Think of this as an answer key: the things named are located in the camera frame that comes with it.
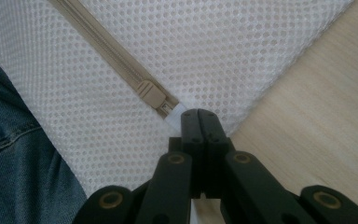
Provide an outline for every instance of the beige zipper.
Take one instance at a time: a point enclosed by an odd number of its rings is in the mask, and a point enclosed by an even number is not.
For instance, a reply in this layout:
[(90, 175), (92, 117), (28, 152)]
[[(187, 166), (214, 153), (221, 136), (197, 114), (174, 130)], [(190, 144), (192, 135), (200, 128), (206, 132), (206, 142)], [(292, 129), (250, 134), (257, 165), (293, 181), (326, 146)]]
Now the beige zipper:
[(118, 74), (164, 119), (179, 104), (78, 0), (50, 0)]

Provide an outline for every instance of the denim jeans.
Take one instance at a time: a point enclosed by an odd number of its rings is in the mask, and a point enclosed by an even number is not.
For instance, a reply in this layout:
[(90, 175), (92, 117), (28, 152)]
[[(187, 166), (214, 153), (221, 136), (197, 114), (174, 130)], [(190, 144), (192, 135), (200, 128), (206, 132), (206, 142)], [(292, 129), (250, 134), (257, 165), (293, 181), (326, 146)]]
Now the denim jeans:
[(71, 223), (85, 201), (74, 174), (0, 68), (0, 223)]

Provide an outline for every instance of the wooden floor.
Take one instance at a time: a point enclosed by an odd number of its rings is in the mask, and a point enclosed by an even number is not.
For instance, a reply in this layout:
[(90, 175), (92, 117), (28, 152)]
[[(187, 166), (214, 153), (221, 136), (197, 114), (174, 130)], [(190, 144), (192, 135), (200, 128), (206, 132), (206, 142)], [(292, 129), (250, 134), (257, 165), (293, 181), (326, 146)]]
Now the wooden floor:
[[(358, 1), (310, 47), (232, 136), (298, 194), (336, 189), (358, 204)], [(197, 200), (199, 223), (224, 223)]]

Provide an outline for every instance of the zipper pull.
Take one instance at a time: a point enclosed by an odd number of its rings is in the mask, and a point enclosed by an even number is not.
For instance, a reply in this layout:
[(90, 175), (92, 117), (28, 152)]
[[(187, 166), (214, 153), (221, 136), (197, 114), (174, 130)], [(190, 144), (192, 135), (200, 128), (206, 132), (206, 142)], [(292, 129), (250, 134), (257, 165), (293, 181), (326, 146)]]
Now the zipper pull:
[(144, 100), (144, 102), (156, 109), (158, 112), (162, 112), (164, 117), (168, 116), (172, 112), (173, 106), (166, 100), (167, 95), (152, 81), (144, 80), (139, 83), (136, 92), (139, 97)]

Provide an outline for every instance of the white mesh fabric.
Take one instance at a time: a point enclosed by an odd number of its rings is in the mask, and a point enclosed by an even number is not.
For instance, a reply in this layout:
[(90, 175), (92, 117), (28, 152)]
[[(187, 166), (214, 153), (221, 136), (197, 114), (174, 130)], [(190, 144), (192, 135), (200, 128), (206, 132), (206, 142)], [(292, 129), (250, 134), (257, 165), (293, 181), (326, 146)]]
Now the white mesh fabric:
[[(232, 133), (350, 1), (83, 4), (166, 90)], [(49, 2), (0, 1), (0, 65), (88, 195), (145, 182), (177, 134)]]

